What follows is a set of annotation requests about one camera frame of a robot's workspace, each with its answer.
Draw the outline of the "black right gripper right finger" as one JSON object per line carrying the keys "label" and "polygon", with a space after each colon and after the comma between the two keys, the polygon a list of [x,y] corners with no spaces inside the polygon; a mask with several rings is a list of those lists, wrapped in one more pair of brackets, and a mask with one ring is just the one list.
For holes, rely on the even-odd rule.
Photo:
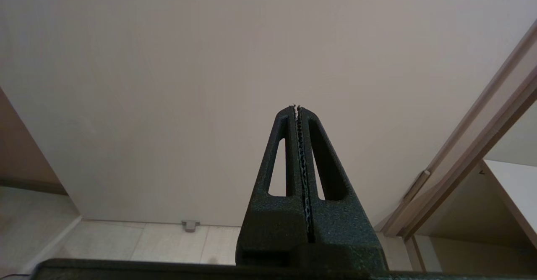
{"label": "black right gripper right finger", "polygon": [[385,272],[387,262],[366,213],[317,115],[297,108],[297,142],[307,222],[307,263]]}

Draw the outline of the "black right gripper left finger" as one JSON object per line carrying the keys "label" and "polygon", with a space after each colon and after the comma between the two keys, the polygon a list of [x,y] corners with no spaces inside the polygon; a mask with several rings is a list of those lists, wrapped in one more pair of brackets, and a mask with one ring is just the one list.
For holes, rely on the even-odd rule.
{"label": "black right gripper left finger", "polygon": [[[280,142],[284,141],[284,196],[270,194]],[[309,241],[306,188],[293,106],[276,114],[236,245],[236,265],[285,267]]]}

